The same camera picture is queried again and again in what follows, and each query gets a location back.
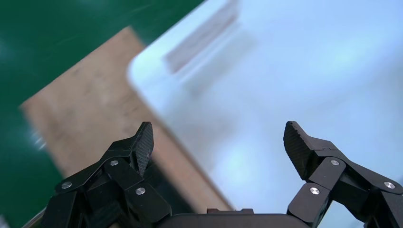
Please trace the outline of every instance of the metal pivot screw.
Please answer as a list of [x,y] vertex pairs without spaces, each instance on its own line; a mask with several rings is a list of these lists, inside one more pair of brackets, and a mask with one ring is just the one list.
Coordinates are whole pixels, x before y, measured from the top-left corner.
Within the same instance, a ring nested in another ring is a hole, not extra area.
[[136,189],[136,194],[137,195],[143,195],[145,193],[145,188],[138,188]]
[[385,184],[388,188],[390,188],[390,189],[394,189],[394,188],[395,188],[395,185],[392,184],[392,183],[390,183],[390,182],[384,182],[384,184]]
[[119,163],[119,162],[116,161],[116,160],[111,161],[111,165],[112,165],[112,166],[115,166],[115,165],[117,165],[118,163]]
[[70,188],[71,187],[71,182],[64,182],[63,184],[62,184],[62,188],[63,189],[68,189],[68,188]]
[[338,162],[338,161],[336,161],[336,160],[331,160],[330,161],[333,165],[340,165],[340,163]]
[[317,189],[317,188],[312,187],[309,190],[311,190],[311,193],[314,194],[314,195],[319,195],[319,193],[320,193],[319,189]]

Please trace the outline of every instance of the textured fingertip pad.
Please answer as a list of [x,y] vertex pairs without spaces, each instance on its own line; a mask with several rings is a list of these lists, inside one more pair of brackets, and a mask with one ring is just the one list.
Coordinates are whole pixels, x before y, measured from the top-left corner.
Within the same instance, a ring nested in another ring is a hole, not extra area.
[[138,173],[143,176],[154,148],[153,127],[151,123],[143,122],[137,133],[139,132],[139,140],[133,145],[132,151],[136,153]]
[[133,137],[113,142],[108,150],[122,150],[135,153],[135,156],[130,156],[130,166],[143,176],[147,164],[151,159],[153,148],[153,126],[150,122],[143,122]]
[[299,176],[305,180],[308,178],[306,176],[308,160],[313,151],[310,150],[301,134],[307,135],[297,122],[288,121],[286,123],[283,138],[284,147]]

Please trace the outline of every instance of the green surface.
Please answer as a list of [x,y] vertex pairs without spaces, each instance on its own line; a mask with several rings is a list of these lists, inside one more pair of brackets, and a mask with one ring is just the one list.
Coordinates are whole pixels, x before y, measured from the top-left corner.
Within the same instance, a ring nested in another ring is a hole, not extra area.
[[126,26],[149,44],[202,0],[10,1],[0,6],[0,214],[19,228],[61,176],[19,105]]

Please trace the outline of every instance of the wooden board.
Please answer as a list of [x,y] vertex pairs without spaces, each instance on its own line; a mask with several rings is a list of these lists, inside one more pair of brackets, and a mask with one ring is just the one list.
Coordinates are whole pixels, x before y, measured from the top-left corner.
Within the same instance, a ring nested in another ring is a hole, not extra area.
[[143,50],[125,28],[22,104],[65,177],[98,161],[116,140],[151,121],[153,159],[198,213],[231,206],[201,173],[126,81],[130,60]]

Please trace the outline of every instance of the white plastic box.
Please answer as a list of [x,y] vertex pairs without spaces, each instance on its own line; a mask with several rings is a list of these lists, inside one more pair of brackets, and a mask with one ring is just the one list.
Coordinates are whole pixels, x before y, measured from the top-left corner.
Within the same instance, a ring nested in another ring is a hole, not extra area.
[[[289,120],[403,176],[402,45],[398,0],[209,0],[128,80],[236,208],[285,213],[303,184],[283,147]],[[323,227],[355,227],[341,206],[328,214]]]

